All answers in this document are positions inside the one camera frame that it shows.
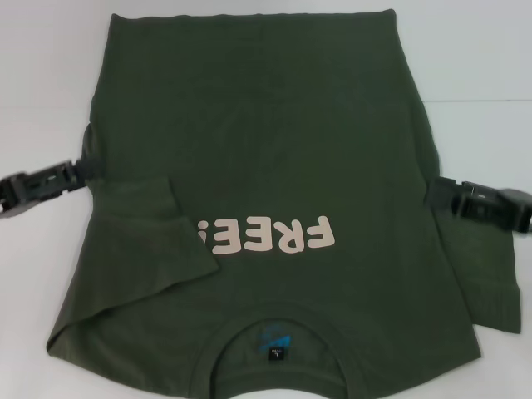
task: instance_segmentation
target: olive green t-shirt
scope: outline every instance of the olive green t-shirt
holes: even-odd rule
[[[392,10],[113,15],[103,165],[47,349],[131,387],[374,398],[517,333],[511,234],[423,206],[439,161]]]

